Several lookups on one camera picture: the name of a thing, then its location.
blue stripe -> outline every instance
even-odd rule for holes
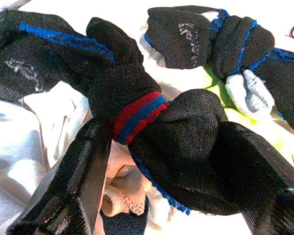
[[[114,62],[113,52],[111,52],[104,44],[98,43],[95,39],[87,37],[79,37],[73,34],[67,34],[63,32],[56,32],[53,30],[38,28],[25,23],[20,23],[20,31],[26,31],[27,33],[34,34],[37,37],[44,38],[55,44],[66,45],[76,49],[85,51],[93,51],[106,55],[112,62]],[[85,46],[82,43],[91,43],[92,46]]]
[[[148,42],[148,44],[151,45],[151,38],[147,34],[144,34],[144,38],[146,42]]]
[[[164,97],[162,95],[158,96],[155,100],[147,103],[143,106],[135,115],[133,115],[127,123],[124,125],[122,130],[118,135],[118,142],[121,144],[125,144],[128,137],[133,133],[138,123],[147,118],[149,114],[159,108],[160,105],[166,103]]]
[[[241,69],[241,63],[242,63],[242,57],[243,57],[243,55],[244,55],[245,45],[246,45],[246,42],[248,41],[248,38],[249,38],[249,35],[250,35],[250,31],[251,31],[253,28],[255,28],[255,27],[257,27],[257,21],[256,21],[256,20],[254,20],[254,21],[251,23],[251,25],[250,25],[250,27],[249,27],[249,29],[248,29],[248,31],[247,31],[247,34],[245,35],[244,41],[243,41],[243,43],[242,43],[241,52],[240,52],[240,54],[239,54],[239,58],[238,58],[238,61],[237,61],[237,64],[236,64],[236,69],[232,72],[232,74],[237,73],[237,72],[240,71],[240,69]]]
[[[216,25],[218,28],[221,28],[221,26],[222,26],[222,23],[220,21],[218,21],[217,19],[213,19],[212,20],[212,23],[214,25]]]
[[[281,62],[292,62],[294,64],[294,60],[293,59],[288,59],[288,58],[279,58],[275,55],[269,55],[269,57],[271,59],[277,60],[277,61],[281,61]]]
[[[276,48],[276,47],[272,50],[272,52],[278,53],[280,57],[294,59],[294,55],[289,54],[287,51],[283,51],[283,50]]]
[[[210,28],[209,28],[211,31],[214,31],[214,32],[216,32],[216,33],[218,33],[219,32],[219,29],[218,28],[215,28],[215,27],[213,27],[213,26],[210,26]]]
[[[258,60],[256,63],[249,66],[249,69],[254,71],[262,62],[264,62],[268,58],[269,54],[265,55],[263,58]]]
[[[191,214],[191,209],[188,208],[187,206],[184,206],[183,204],[179,203],[176,201],[173,197],[171,197],[151,176],[149,170],[147,167],[144,166],[141,158],[135,156],[134,154],[131,153],[132,159],[134,160],[136,166],[138,169],[141,171],[141,173],[151,181],[152,185],[157,188],[157,190],[161,193],[161,195],[168,200],[168,203],[177,208],[181,212],[185,212],[186,215]]]
[[[219,29],[222,27],[223,22],[224,22],[227,18],[229,18],[229,17],[230,17],[229,13],[227,13],[226,10],[221,9],[221,11],[219,12],[217,18],[216,18],[216,19],[213,19],[213,20],[211,21],[211,26],[210,26],[209,29],[210,29],[211,31],[214,31],[214,32],[218,33],[218,32],[219,32]]]

pile of laundry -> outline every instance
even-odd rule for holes
[[[20,2],[0,9],[0,234],[161,234],[193,214],[294,234],[294,53],[269,31],[149,9],[146,53],[199,67],[182,92],[111,22],[85,36]]]

